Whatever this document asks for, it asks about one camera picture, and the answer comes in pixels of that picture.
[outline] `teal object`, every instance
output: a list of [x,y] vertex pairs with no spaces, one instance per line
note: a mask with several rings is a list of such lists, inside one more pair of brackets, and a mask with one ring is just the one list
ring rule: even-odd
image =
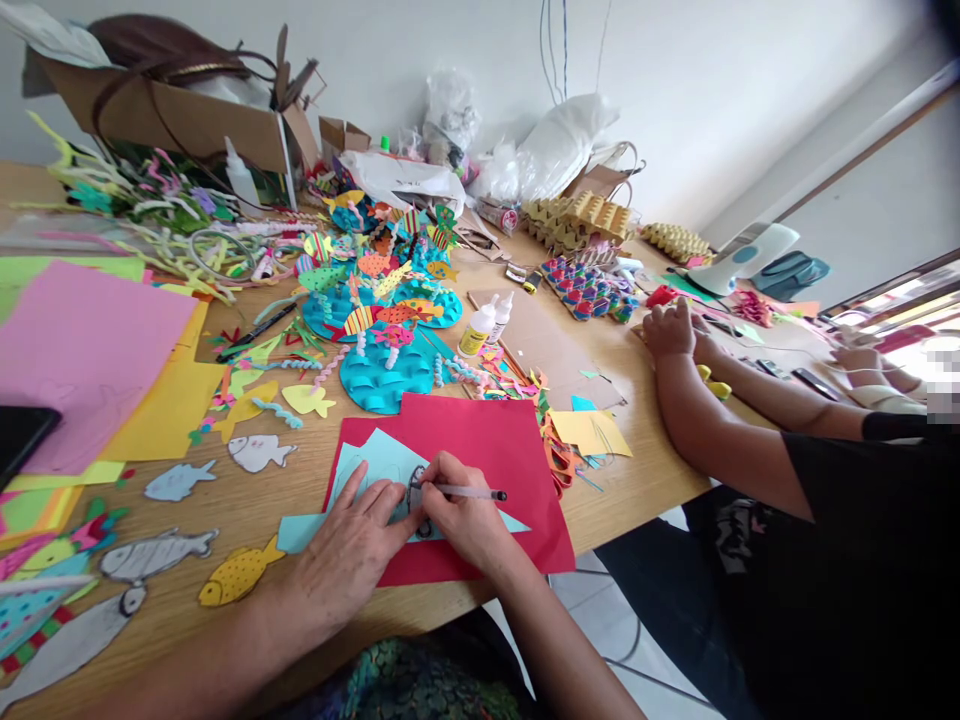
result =
[[[400,348],[400,356],[392,370],[384,365],[390,355],[386,343],[377,343],[373,330],[386,329],[378,322],[366,331],[364,355],[347,353],[340,363],[340,382],[347,395],[368,412],[398,415],[400,398],[405,392],[429,395],[433,390],[433,361],[437,350],[418,328],[412,344]],[[452,382],[450,371],[443,370],[444,382]]]

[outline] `pipe cleaner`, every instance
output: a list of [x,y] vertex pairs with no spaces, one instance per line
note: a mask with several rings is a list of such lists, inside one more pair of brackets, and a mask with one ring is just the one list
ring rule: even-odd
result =
[[330,362],[327,363],[327,367],[323,369],[314,379],[313,379],[313,390],[310,391],[310,394],[313,395],[323,384],[324,380],[330,377],[330,373],[333,372],[334,368],[340,364],[340,361],[343,360],[347,353],[350,352],[349,345],[343,345],[340,348],[340,352],[337,353],[336,357],[333,358]]
[[256,405],[262,410],[273,410],[273,414],[278,418],[283,420],[287,425],[292,427],[294,430],[299,430],[303,427],[303,420],[298,418],[293,413],[287,412],[277,403],[265,403],[263,400],[257,397],[250,398],[250,402]]

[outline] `blue paper fish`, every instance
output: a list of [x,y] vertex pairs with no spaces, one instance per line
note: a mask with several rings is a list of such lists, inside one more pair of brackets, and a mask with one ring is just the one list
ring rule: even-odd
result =
[[163,475],[153,480],[143,491],[151,500],[165,502],[180,502],[190,495],[193,486],[201,480],[216,480],[217,476],[210,472],[216,460],[211,460],[203,467],[194,467],[187,463],[174,465]]

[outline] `bottle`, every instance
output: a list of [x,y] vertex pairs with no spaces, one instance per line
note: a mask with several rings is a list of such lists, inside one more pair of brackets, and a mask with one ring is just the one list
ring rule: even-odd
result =
[[230,187],[233,188],[233,194],[240,201],[240,210],[247,217],[261,217],[263,212],[256,205],[260,197],[257,195],[257,186],[253,184],[253,175],[243,164],[243,160],[237,151],[233,149],[233,143],[230,138],[224,137],[227,144],[227,178],[230,180]]
[[457,352],[461,357],[473,357],[480,352],[496,325],[496,302],[499,297],[500,295],[494,295],[490,302],[470,316],[470,324],[463,331],[463,337],[457,345]]
[[513,292],[507,296],[506,300],[497,305],[496,324],[493,326],[493,332],[490,333],[490,337],[487,338],[488,345],[493,345],[500,339],[500,336],[503,334],[503,329],[507,326],[507,323],[510,322],[511,310],[513,310]]

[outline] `marker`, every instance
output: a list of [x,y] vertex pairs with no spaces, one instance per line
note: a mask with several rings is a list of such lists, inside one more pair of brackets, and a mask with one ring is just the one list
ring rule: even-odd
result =
[[217,362],[225,363],[227,360],[233,357],[233,355],[230,353],[231,348],[240,347],[241,345],[249,345],[254,340],[256,340],[258,336],[265,333],[267,330],[272,328],[278,322],[283,320],[283,318],[285,318],[287,315],[289,315],[294,310],[296,310],[296,308],[297,308],[297,304],[295,302],[290,303],[283,310],[281,310],[276,315],[274,315],[272,318],[270,318],[269,320],[265,320],[264,322],[257,325],[257,327],[255,327],[253,330],[248,332],[242,338],[237,340],[233,345],[231,345],[226,350],[224,350],[224,354],[221,354],[220,357],[217,358]]
[[504,502],[507,494],[503,490],[484,490],[483,488],[464,487],[463,485],[442,485],[435,483],[437,488],[444,495],[457,495],[459,497],[475,497],[480,500],[499,500]]

